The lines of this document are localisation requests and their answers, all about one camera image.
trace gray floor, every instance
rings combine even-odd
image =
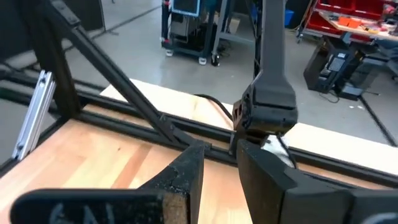
[[[103,0],[106,26],[110,27],[159,6],[158,1]],[[160,9],[142,16],[115,30],[119,35],[106,34],[96,42],[119,65],[128,77],[144,82],[184,91],[205,93],[226,103],[234,103],[252,79],[253,51],[233,44],[228,57],[221,59],[220,67],[201,66],[197,58],[174,55],[166,57],[160,48]],[[378,127],[360,102],[341,99],[337,104],[328,102],[313,91],[308,91],[302,72],[315,48],[313,43],[295,43],[293,33],[286,31],[285,74],[297,94],[301,123],[338,131],[359,138],[387,143]],[[77,50],[67,52],[67,59],[75,78],[107,86],[108,82]],[[365,98],[377,115],[398,138],[397,85],[382,73]],[[22,124],[26,108],[0,101],[0,162],[7,159]],[[46,126],[53,119],[46,119]]]

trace wooden tabletop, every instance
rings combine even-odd
[[[339,23],[337,21],[332,21],[332,20],[329,19],[329,14],[324,13],[324,12],[318,12],[318,13],[319,13],[319,15],[322,16],[322,18],[324,18],[334,28],[336,28],[338,30],[345,31],[345,32],[350,32],[352,34],[364,35],[364,36],[370,37],[372,39],[398,41],[398,37],[388,34],[388,31],[379,32],[377,34],[371,34],[368,31],[363,30],[361,27],[359,27],[359,28],[350,28],[350,27],[347,27],[347,26],[339,25]],[[362,21],[365,22],[365,23],[375,23],[375,21],[369,21],[369,20],[366,20],[366,19],[362,19]]]
[[[136,80],[133,82],[161,111],[231,129],[231,123],[222,111],[206,99]],[[122,99],[113,87],[107,88],[102,95]],[[85,110],[148,125],[141,119],[90,105]],[[395,171],[392,167],[378,164],[377,160],[379,152],[391,153],[389,151],[391,147],[329,131],[323,132],[329,136],[329,140],[325,142],[323,140],[326,137],[322,139],[322,132],[322,129],[298,124],[289,133],[288,139],[291,145],[313,151],[318,150],[325,154],[330,153],[336,156],[339,152],[345,152],[342,157],[346,159],[373,155],[358,161],[370,160],[372,162],[369,163],[373,166]],[[227,147],[225,143],[212,142]],[[359,151],[364,154],[350,157],[350,154],[356,154]],[[70,120],[0,179],[0,223],[9,223],[8,214],[12,202],[30,190],[42,188],[135,189],[155,176],[179,154],[180,152],[163,146]],[[396,158],[395,154],[383,156],[387,160],[389,156]],[[380,185],[327,170],[303,164],[299,166],[302,170],[363,187],[385,189]],[[251,223],[237,168],[205,161],[199,219],[200,223]]]

